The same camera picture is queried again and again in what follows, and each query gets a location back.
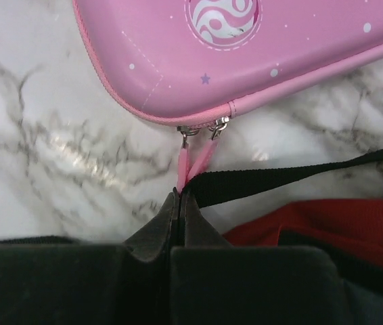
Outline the red backpack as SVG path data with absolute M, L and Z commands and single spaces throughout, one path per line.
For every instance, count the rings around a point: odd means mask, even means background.
M 308 177 L 383 162 L 383 149 L 344 162 L 285 169 L 203 173 L 185 187 L 199 207 L 260 194 Z M 383 324 L 383 199 L 322 199 L 287 204 L 226 233 L 236 246 L 312 246 L 347 281 L 356 324 Z

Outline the pink pencil case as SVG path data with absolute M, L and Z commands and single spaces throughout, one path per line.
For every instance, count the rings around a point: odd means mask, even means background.
M 179 154 L 177 189 L 203 172 L 231 118 L 383 58 L 383 1 L 73 2 L 106 91 L 134 115 L 203 127 L 194 164 Z

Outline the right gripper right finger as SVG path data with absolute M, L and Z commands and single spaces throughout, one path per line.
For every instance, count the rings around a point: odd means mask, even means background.
M 233 247 L 184 194 L 171 251 L 172 324 L 349 324 L 336 266 L 309 246 Z

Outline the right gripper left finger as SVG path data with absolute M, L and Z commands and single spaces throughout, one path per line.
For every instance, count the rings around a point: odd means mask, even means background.
M 0 324 L 168 324 L 179 195 L 122 244 L 0 240 Z

